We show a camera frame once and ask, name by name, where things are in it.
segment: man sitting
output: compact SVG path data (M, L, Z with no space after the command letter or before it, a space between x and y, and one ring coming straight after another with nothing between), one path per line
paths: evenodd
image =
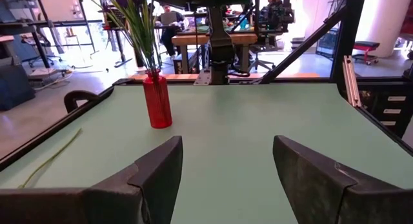
M179 12L171 11L169 5L162 6L164 14L156 17L157 25L178 25L178 22L183 21L183 16ZM174 44L172 43L172 38L176 35L176 29L165 29L162 31L161 41L164 44L169 56L175 56Z
M268 26L271 29L274 29L275 26L272 25L271 20L273 20L273 10L278 7L283 6L282 0L268 0L268 5L261 9L259 13L259 23L268 23ZM258 45L265 45L265 36L258 36L257 43ZM275 46L277 44L276 38L274 36L269 37L269 44ZM239 59L238 63L242 61L242 52L241 47L236 48L237 57Z

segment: red vase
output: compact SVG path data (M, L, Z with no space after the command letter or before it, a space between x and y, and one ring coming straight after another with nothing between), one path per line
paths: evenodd
M148 77L143 80L143 90L145 91L150 125L153 128L169 127L172 125L172 116L166 78L160 76L159 72L156 75L147 74Z

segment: wooden table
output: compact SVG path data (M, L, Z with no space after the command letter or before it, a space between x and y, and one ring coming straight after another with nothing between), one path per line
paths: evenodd
M265 75L265 73L254 73L251 74L251 76L249 77L249 79L258 79L261 78ZM178 80L195 80L198 78L198 74L179 74L179 75L162 75L164 76L167 80L174 80L174 79L178 79ZM144 80L146 79L148 76L147 75L133 75L130 76L130 79L136 79L136 80ZM319 78L320 76L317 73L296 73L296 74L292 74L292 75L284 75L281 74L278 76L278 78Z
M188 69L188 45L205 45L209 41L209 36L206 34L198 34L196 37L193 35L181 35L172 38L172 43L181 47L182 54L182 71L184 74L189 73ZM241 70L243 72L248 71L248 52L249 46L257 41L257 35L255 34L230 34L232 43L235 45L242 45L243 61L241 62Z

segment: pillar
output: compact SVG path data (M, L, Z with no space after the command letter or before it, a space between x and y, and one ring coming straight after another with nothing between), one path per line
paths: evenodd
M365 0L356 41L373 41L380 47L372 54L391 56L410 0Z

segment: table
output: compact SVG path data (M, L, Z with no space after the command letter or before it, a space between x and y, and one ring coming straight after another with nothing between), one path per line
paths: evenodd
M16 35L32 33L33 40L36 43L37 50L46 68L50 68L49 62L47 61L45 51L40 44L39 38L37 36L35 26L36 25L47 25L46 21L34 21L32 23L0 23L0 34L2 35Z
M83 133L33 187L95 185L182 135L173 224L297 223L272 157L275 135L395 186L413 187L412 157L341 98L335 84L168 89L170 128L150 127L142 86L111 87L22 146L35 148L0 172L0 188L17 188L79 128Z
M230 34L232 43L235 45L242 45L243 49L243 61L241 62L241 70L243 72L248 71L248 53L249 45L257 41L257 35L255 34ZM198 35L181 35L172 38L172 42L176 46L181 47L182 53L182 70L184 74L189 73L188 69L188 45L205 45L209 41L209 36L206 34Z

